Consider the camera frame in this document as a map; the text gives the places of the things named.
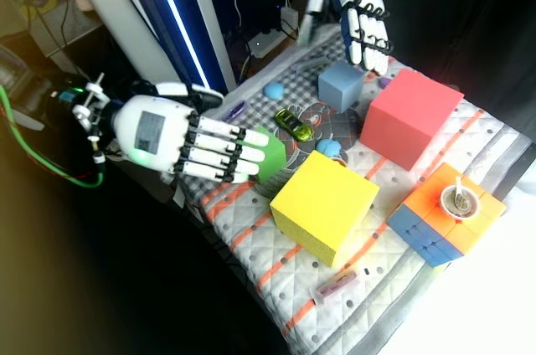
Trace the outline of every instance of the table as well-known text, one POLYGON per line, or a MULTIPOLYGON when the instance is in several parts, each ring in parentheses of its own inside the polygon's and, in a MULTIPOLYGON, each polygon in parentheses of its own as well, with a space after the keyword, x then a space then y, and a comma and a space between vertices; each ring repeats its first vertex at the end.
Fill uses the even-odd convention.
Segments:
MULTIPOLYGON (((359 262, 373 270, 373 278, 317 306, 310 289, 338 271, 323 265, 276 228, 269 210, 270 198, 263 187, 253 183, 217 184, 193 177, 181 177, 179 182, 188 201, 213 225, 245 268, 293 353, 375 354, 444 270, 425 264, 387 226, 389 213, 442 162, 449 162, 492 193, 507 192, 517 181, 517 174, 530 165, 535 150, 527 137, 464 100, 411 172, 406 172, 358 141, 354 126, 364 119, 370 102, 381 91, 378 78, 369 75, 355 108, 334 114, 317 98, 316 79, 323 68, 300 75, 289 69, 298 60, 319 54, 326 54, 332 61, 344 58, 338 26, 325 27, 320 34, 322 38, 309 49, 288 49, 231 93, 224 107, 207 115, 218 118, 246 100, 248 110, 234 123, 250 128, 264 126, 285 141, 273 115, 288 107, 314 125, 315 140, 332 136, 341 141, 348 166, 381 187, 367 217, 352 232, 353 244, 346 254, 349 264, 359 262), (280 102, 261 94, 270 81, 286 86, 280 102)), ((391 59, 388 77, 395 77, 403 68, 391 59)), ((286 142, 286 172, 291 174, 314 148, 314 141, 286 142)))

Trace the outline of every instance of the yellow block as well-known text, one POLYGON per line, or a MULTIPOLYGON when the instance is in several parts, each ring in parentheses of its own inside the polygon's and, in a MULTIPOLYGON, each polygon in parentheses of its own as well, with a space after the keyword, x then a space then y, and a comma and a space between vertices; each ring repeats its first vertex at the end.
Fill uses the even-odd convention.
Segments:
POLYGON ((329 266, 352 227, 370 208, 379 186, 312 152, 271 201, 277 227, 329 266))

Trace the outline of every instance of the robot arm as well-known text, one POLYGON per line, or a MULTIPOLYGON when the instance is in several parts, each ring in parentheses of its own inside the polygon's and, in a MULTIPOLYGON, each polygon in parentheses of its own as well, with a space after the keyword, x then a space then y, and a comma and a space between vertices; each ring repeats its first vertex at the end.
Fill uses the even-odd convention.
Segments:
MULTIPOLYGON (((88 131, 95 153, 99 135, 95 125, 103 122, 101 111, 110 102, 101 89, 100 94, 91 94, 98 90, 96 87, 100 88, 98 82, 88 83, 86 102, 73 109, 88 131)), ((166 96, 182 95, 182 87, 176 82, 158 85, 157 89, 166 96)), ((268 136, 259 132, 199 116, 185 104, 150 95, 135 95, 114 111, 111 129, 122 156, 135 164, 218 182, 240 183, 259 173, 256 162, 264 160, 264 152, 243 143, 258 147, 268 144, 268 136)))
POLYGON ((344 43, 347 48, 348 61, 363 64, 366 70, 374 70, 380 75, 387 73, 388 55, 392 44, 388 40, 385 28, 385 6, 383 0, 309 0, 306 14, 302 21, 298 44, 308 45, 314 34, 316 19, 325 7, 341 17, 344 43))

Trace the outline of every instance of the light blue ball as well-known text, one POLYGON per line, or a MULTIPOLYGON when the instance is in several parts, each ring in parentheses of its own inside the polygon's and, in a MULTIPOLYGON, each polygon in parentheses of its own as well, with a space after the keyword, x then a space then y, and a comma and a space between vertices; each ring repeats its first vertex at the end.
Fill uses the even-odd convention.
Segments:
POLYGON ((272 100, 279 100, 285 93, 285 86, 281 83, 269 83, 265 85, 262 92, 265 97, 271 98, 272 100))
POLYGON ((332 139, 321 139, 317 143, 317 151, 326 157, 339 157, 341 154, 341 143, 332 139))

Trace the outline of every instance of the power strip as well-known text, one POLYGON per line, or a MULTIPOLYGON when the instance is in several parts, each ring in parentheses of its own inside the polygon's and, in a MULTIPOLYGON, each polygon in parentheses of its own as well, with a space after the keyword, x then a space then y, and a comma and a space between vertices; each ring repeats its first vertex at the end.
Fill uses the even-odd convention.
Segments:
MULTIPOLYGON (((281 9, 281 28, 288 34, 294 33, 298 27, 298 12, 290 8, 281 9)), ((250 46, 251 55, 257 59, 262 59, 267 56, 273 48, 282 43, 286 39, 286 34, 282 31, 277 31, 275 28, 270 30, 268 34, 258 33, 252 38, 248 45, 250 46)))

